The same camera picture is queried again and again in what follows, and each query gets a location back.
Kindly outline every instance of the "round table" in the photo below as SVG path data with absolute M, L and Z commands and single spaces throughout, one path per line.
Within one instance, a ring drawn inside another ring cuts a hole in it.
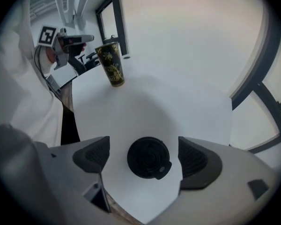
M 231 99 L 199 81 L 185 64 L 165 68 L 158 58 L 130 54 L 122 59 L 125 83 L 110 85 L 101 66 L 73 80 L 73 107 L 80 140 L 110 136 L 102 171 L 106 191 L 126 212 L 146 224 L 177 198 L 182 168 L 178 137 L 229 145 Z M 155 137 L 167 146 L 172 167 L 160 180 L 143 179 L 128 167 L 137 139 Z

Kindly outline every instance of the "floor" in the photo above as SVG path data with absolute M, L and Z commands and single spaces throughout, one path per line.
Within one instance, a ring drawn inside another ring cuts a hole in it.
M 69 83 L 67 86 L 61 89 L 60 98 L 64 105 L 68 107 L 72 112 L 73 109 L 73 101 L 72 101 L 72 83 Z M 124 209 L 122 209 L 113 199 L 107 194 L 107 200 L 111 207 L 111 213 L 117 219 L 133 225 L 141 225 L 142 223 L 130 216 Z

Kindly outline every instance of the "white clothing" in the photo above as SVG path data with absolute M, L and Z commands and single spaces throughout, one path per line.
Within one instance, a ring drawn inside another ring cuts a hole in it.
M 0 124 L 10 124 L 48 147 L 59 146 L 63 107 L 34 63 L 30 29 L 30 0 L 18 0 L 0 27 Z M 48 73 L 52 64 L 43 47 L 40 61 Z

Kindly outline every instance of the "black and gold tumbler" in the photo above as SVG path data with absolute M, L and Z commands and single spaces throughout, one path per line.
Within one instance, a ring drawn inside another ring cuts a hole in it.
M 118 42 L 105 44 L 96 48 L 96 53 L 104 71 L 113 87 L 124 84 L 124 75 L 121 64 Z

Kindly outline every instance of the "white table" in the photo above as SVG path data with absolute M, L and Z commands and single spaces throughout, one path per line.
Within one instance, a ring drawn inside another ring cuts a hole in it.
M 110 136 L 110 157 L 102 171 L 105 189 L 146 224 L 178 196 L 178 137 L 228 146 L 232 106 L 221 91 L 192 77 L 187 64 L 164 67 L 158 59 L 130 56 L 122 60 L 121 87 L 110 85 L 101 66 L 73 80 L 73 106 L 81 140 Z M 139 178 L 128 167 L 129 147 L 145 136 L 162 140 L 169 150 L 172 167 L 161 180 Z

